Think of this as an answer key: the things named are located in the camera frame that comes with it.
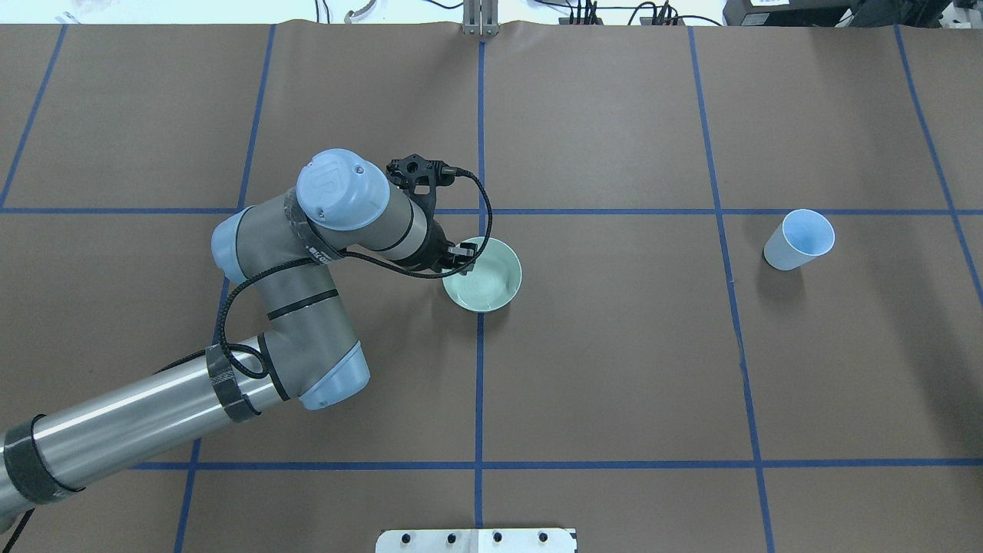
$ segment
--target blue tape line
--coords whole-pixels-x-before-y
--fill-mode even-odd
[[[260,91],[256,95],[256,110],[253,113],[253,128],[250,130],[249,147],[246,149],[246,164],[243,166],[243,182],[239,187],[239,203],[241,210],[246,206],[246,189],[249,187],[249,175],[253,170],[253,151],[256,149],[256,134],[260,131],[260,116],[262,115],[262,98],[266,94],[266,76],[269,75],[269,59],[273,55],[273,38],[276,36],[276,24],[269,26],[269,36],[266,38],[266,57],[262,61],[260,76]]]
[[[715,213],[714,210],[687,208],[501,208],[494,212],[496,215],[713,215]]]
[[[809,208],[824,215],[945,215],[949,210],[844,210]],[[232,215],[240,208],[0,208],[0,214],[26,215]],[[785,215],[792,208],[723,208],[724,215]],[[478,208],[437,208],[437,215],[485,216]],[[691,208],[496,208],[496,215],[716,215],[713,209]],[[983,215],[983,210],[956,210],[959,215]]]
[[[14,152],[14,158],[10,162],[10,170],[7,171],[7,180],[3,183],[3,191],[0,191],[0,208],[7,202],[7,195],[10,194],[10,187],[14,184],[14,175],[17,174],[17,166],[21,162],[21,155],[24,153],[24,146],[28,143],[28,135],[30,135],[30,128],[34,125],[34,117],[37,116],[37,109],[41,106],[41,99],[44,98],[44,92],[48,89],[48,82],[51,81],[51,73],[55,69],[55,61],[58,60],[58,52],[61,51],[62,43],[65,42],[65,33],[68,31],[68,26],[63,25],[61,30],[58,32],[58,40],[55,42],[55,49],[51,52],[51,59],[48,60],[48,67],[44,70],[44,78],[41,79],[41,86],[37,89],[37,95],[34,97],[34,104],[30,107],[30,114],[28,115],[28,122],[24,125],[24,132],[21,133],[21,141],[17,143],[17,150]]]
[[[768,553],[775,553],[775,539],[772,533],[772,517],[768,506],[768,491],[765,486],[765,470],[761,466],[761,446],[758,441],[758,425],[754,415],[754,400],[751,397],[751,379],[747,372],[747,355],[744,351],[744,335],[740,327],[740,313],[737,311],[737,295],[734,292],[733,272],[730,268],[730,251],[727,248],[726,230],[723,226],[723,209],[721,193],[717,184],[717,165],[714,163],[714,149],[710,141],[710,124],[707,121],[707,106],[703,96],[703,83],[700,79],[700,62],[696,49],[696,36],[693,28],[686,28],[689,34],[690,56],[693,60],[693,80],[696,83],[696,99],[700,108],[700,125],[703,127],[703,146],[707,155],[707,170],[710,173],[710,188],[714,195],[714,210],[717,212],[717,233],[721,240],[723,254],[723,273],[726,277],[727,297],[730,300],[730,320],[733,323],[734,335],[737,337],[737,349],[740,354],[741,380],[744,385],[744,407],[747,412],[747,426],[751,435],[751,452],[754,455],[755,474],[758,480],[758,500],[761,504],[761,518],[765,530],[765,544]]]
[[[226,215],[237,208],[0,208],[0,214],[21,215]]]
[[[475,528],[485,524],[484,479],[485,466],[485,314],[478,314],[478,347],[475,374]]]
[[[203,461],[198,470],[472,470],[470,461],[354,461],[354,462],[247,462]]]
[[[195,471],[474,470],[471,461],[198,461]],[[979,458],[778,459],[720,461],[483,461],[485,470],[700,470],[762,468],[862,468],[871,466],[983,466]],[[187,462],[142,462],[131,470],[186,470]]]
[[[786,215],[797,208],[495,208],[496,215]],[[809,208],[824,215],[950,215],[949,210],[852,210]],[[983,210],[961,210],[964,215],[983,215]],[[478,215],[472,208],[437,209],[438,215]]]
[[[823,215],[949,215],[947,210],[845,210],[830,208],[808,208]],[[786,215],[792,209],[754,209],[754,208],[723,208],[724,215]]]
[[[181,553],[184,548],[185,530],[188,529],[188,514],[191,512],[191,498],[195,492],[195,465],[202,450],[202,439],[198,438],[191,447],[191,460],[188,461],[188,479],[185,481],[185,496],[181,502],[181,518],[178,519],[178,531],[174,537],[174,553]]]
[[[148,461],[135,464],[130,467],[130,470],[188,470],[188,464],[174,461]]]
[[[478,43],[478,178],[485,183],[485,48],[482,40]],[[478,196],[478,232],[485,233],[488,206],[485,199]],[[475,528],[485,525],[484,475],[482,463],[485,460],[485,315],[478,314],[478,329],[475,332]]]
[[[838,468],[861,466],[983,466],[983,459],[796,459],[762,461],[765,468]]]
[[[485,42],[478,43],[478,178],[485,183]],[[478,229],[484,232],[485,199],[478,195]]]
[[[966,243],[966,236],[962,233],[962,224],[959,223],[959,215],[955,210],[953,194],[949,190],[949,183],[946,181],[946,174],[942,170],[942,163],[939,161],[939,153],[935,149],[935,141],[932,140],[932,133],[928,130],[928,123],[925,121],[925,113],[921,108],[921,101],[918,100],[918,91],[915,89],[915,81],[911,77],[911,67],[908,65],[908,55],[904,50],[904,40],[901,38],[901,27],[895,24],[895,40],[897,50],[901,54],[901,65],[904,67],[904,76],[908,80],[908,91],[911,93],[911,102],[915,106],[915,114],[918,116],[918,124],[921,125],[922,134],[925,135],[925,143],[928,145],[928,152],[932,156],[932,163],[935,165],[935,172],[939,176],[939,185],[942,186],[942,195],[946,197],[946,205],[949,206],[949,213],[953,218],[955,234],[959,238],[959,245],[962,247],[962,257],[966,260],[969,267],[969,276],[973,280],[976,288],[976,298],[980,305],[983,305],[983,285],[980,284],[979,274],[976,272],[976,265],[973,263],[973,256],[969,252],[969,245]]]
[[[486,470],[640,470],[754,468],[753,461],[486,461]]]

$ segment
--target paper cup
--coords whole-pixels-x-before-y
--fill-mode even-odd
[[[832,250],[836,238],[824,216],[795,210],[785,216],[765,244],[765,261],[780,271],[791,271]]]
[[[484,236],[464,240],[481,245]],[[443,278],[443,288],[457,305],[475,313],[489,313],[512,301],[522,284],[522,265],[512,248],[489,238],[489,245],[466,275]]]

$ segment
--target black cable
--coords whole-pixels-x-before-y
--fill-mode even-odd
[[[547,0],[533,0],[537,4],[543,4],[544,6],[555,6],[557,8],[565,8],[564,4],[553,4]],[[636,6],[598,6],[599,10],[634,10]]]
[[[231,349],[232,351],[239,351],[239,352],[242,352],[242,353],[250,353],[250,354],[252,354],[253,351],[255,351],[251,347],[249,347],[247,345],[242,345],[240,343],[230,343],[229,344],[229,349]],[[199,357],[205,355],[206,352],[207,352],[206,349],[199,349],[198,351],[196,351],[194,353],[190,353],[188,355],[185,355],[184,357],[178,359],[177,361],[174,361],[174,362],[168,364],[166,367],[164,367],[162,369],[157,369],[157,370],[153,371],[153,374],[158,374],[158,373],[162,373],[164,371],[169,371],[169,370],[173,369],[174,367],[177,367],[178,365],[183,365],[183,364],[187,363],[188,361],[194,361],[195,359],[198,359]]]
[[[199,357],[201,357],[202,355],[204,355],[204,352],[205,352],[204,349],[199,349],[198,351],[196,351],[194,353],[191,353],[189,355],[185,355],[184,357],[178,359],[177,361],[174,361],[174,362],[168,364],[166,367],[164,367],[162,369],[157,369],[157,370],[153,371],[153,374],[162,373],[164,371],[173,369],[174,367],[176,367],[178,365],[183,365],[183,364],[187,363],[188,361],[194,361],[195,359],[198,359]]]
[[[459,168],[457,169],[457,174],[455,176],[466,177],[475,182],[475,185],[478,186],[478,191],[482,195],[482,200],[485,201],[485,207],[488,210],[488,220],[485,223],[485,236],[482,241],[482,245],[479,246],[478,251],[475,252],[474,259],[477,260],[482,255],[482,252],[485,251],[485,246],[488,245],[489,239],[492,237],[492,202],[489,200],[488,193],[485,192],[485,186],[482,184],[482,181],[477,176],[475,176],[474,173]],[[413,277],[413,278],[447,278],[453,275],[457,275],[458,273],[464,271],[468,267],[467,265],[463,265],[461,267],[458,267],[457,269],[448,271],[446,273],[437,273],[437,274],[430,275],[427,273],[415,273],[412,271],[407,271],[397,265],[392,265],[391,263],[386,263],[374,257],[369,257],[367,255],[360,254],[358,252],[342,251],[341,255],[342,257],[351,257],[355,259],[361,259],[362,261],[368,261],[369,263],[376,265],[378,267],[382,267],[383,269],[389,269],[390,271],[393,271],[395,273],[399,273],[401,275],[405,275],[406,277]]]
[[[652,20],[652,25],[662,25],[662,24],[664,24],[665,23],[665,18],[672,15],[672,13],[671,13],[670,10],[673,10],[673,9],[674,8],[672,8],[671,6],[669,6],[669,0],[665,0],[665,3],[663,4],[663,6],[659,9],[659,16],[656,17],[654,20]]]
[[[461,6],[464,5],[464,2],[461,2],[460,4],[454,4],[453,6],[444,6],[443,4],[437,2],[436,0],[424,0],[424,2],[430,2],[431,4],[434,4],[435,6],[440,6],[444,10],[456,10],[457,8],[460,8]]]
[[[282,263],[280,265],[277,265],[276,267],[271,267],[265,271],[259,272],[256,275],[250,276],[249,278],[246,279],[245,282],[239,284],[238,286],[235,287],[235,289],[229,292],[228,297],[225,298],[225,302],[222,303],[222,309],[218,312],[218,324],[216,325],[218,327],[217,328],[218,347],[222,350],[222,355],[225,355],[225,359],[229,362],[230,365],[235,367],[237,371],[253,379],[265,378],[265,376],[269,374],[269,367],[266,366],[266,363],[262,360],[262,355],[258,351],[256,351],[255,348],[249,347],[248,345],[242,343],[229,344],[229,340],[225,336],[225,321],[229,318],[229,311],[232,309],[232,302],[235,301],[236,296],[242,293],[242,291],[245,290],[246,288],[259,282],[260,280],[263,280],[266,277],[269,277],[270,275],[275,275],[281,271],[286,271],[288,269],[293,269],[295,267],[300,267],[302,265],[310,265],[314,262],[315,261],[311,258],[303,258],[303,259],[295,259],[293,261],[288,261],[287,263]],[[249,353],[256,359],[258,359],[260,361],[260,365],[262,366],[262,370],[259,372],[254,372],[249,368],[247,368],[246,365],[240,363],[239,359],[236,359],[236,356],[232,354],[233,345],[236,346],[235,349],[236,351]]]
[[[652,6],[652,20],[655,20],[655,18],[658,16],[656,11],[659,9],[659,6],[656,6],[655,2],[642,2],[638,6],[635,6],[635,11],[632,12],[631,17],[628,18],[628,25],[631,25],[631,22],[635,21],[635,16],[638,15],[638,11],[644,8],[646,5]]]
[[[14,529],[14,533],[10,534],[10,539],[7,541],[7,545],[3,548],[3,553],[10,553],[14,549],[14,544],[17,543],[17,539],[21,537],[21,532],[24,531],[24,526],[28,525],[30,516],[34,514],[34,509],[31,509],[24,513],[21,517],[21,521],[18,522],[17,528]]]
[[[717,27],[723,27],[723,25],[721,25],[720,23],[718,23],[718,22],[716,22],[716,21],[714,21],[714,20],[712,20],[710,18],[705,18],[703,16],[675,16],[675,17],[672,17],[672,18],[667,19],[666,22],[667,23],[670,22],[670,21],[677,22],[677,21],[679,21],[681,19],[693,19],[693,20],[709,21],[710,23],[716,25]]]
[[[466,177],[473,180],[475,182],[475,185],[478,187],[478,191],[481,193],[482,200],[484,200],[486,209],[488,210],[488,219],[485,224],[485,237],[484,240],[482,241],[482,245],[479,246],[478,250],[475,252],[474,259],[477,260],[479,257],[481,257],[482,252],[485,251],[485,247],[488,246],[489,239],[492,237],[492,202],[489,200],[488,193],[485,192],[485,186],[482,184],[481,179],[475,176],[474,173],[465,169],[457,168],[457,172],[455,173],[454,176]],[[350,257],[355,259],[361,259],[363,261],[368,261],[369,263],[376,265],[378,267],[382,267],[383,269],[389,269],[390,271],[413,278],[427,278],[427,279],[447,278],[453,275],[457,275],[458,273],[464,271],[468,267],[468,265],[470,265],[470,264],[462,265],[461,267],[458,267],[457,269],[453,269],[446,273],[436,273],[430,275],[425,273],[415,273],[412,271],[407,271],[397,265],[392,265],[386,262],[382,262],[376,258],[369,257],[367,255],[360,254],[358,252],[349,252],[346,250],[342,250],[339,253],[341,253],[342,257],[346,257],[346,258]],[[236,297],[243,290],[259,282],[260,280],[269,277],[270,275],[275,275],[276,273],[279,273],[281,271],[286,271],[288,269],[293,269],[295,267],[309,265],[314,262],[315,261],[311,258],[304,258],[304,259],[296,259],[294,261],[289,261],[287,263],[277,265],[276,267],[272,267],[254,276],[251,276],[250,278],[247,278],[245,282],[239,284],[238,286],[235,287],[235,289],[229,292],[229,295],[228,297],[225,298],[225,302],[222,304],[222,309],[219,311],[218,314],[218,324],[217,324],[218,346],[221,348],[222,354],[225,355],[225,359],[229,362],[230,365],[235,367],[237,371],[239,371],[240,373],[242,373],[243,375],[249,378],[260,379],[260,378],[264,378],[266,375],[269,374],[269,367],[266,366],[265,362],[262,359],[261,354],[258,351],[256,351],[254,348],[241,343],[232,343],[232,344],[229,343],[228,338],[225,335],[225,322],[229,317],[229,311],[232,309],[232,302],[235,301]],[[247,368],[246,365],[240,363],[239,360],[236,359],[235,355],[232,354],[233,350],[249,353],[256,359],[258,359],[260,361],[260,365],[262,366],[262,370],[259,372],[255,372]],[[197,353],[198,352],[192,354],[190,356],[191,359],[194,359]]]

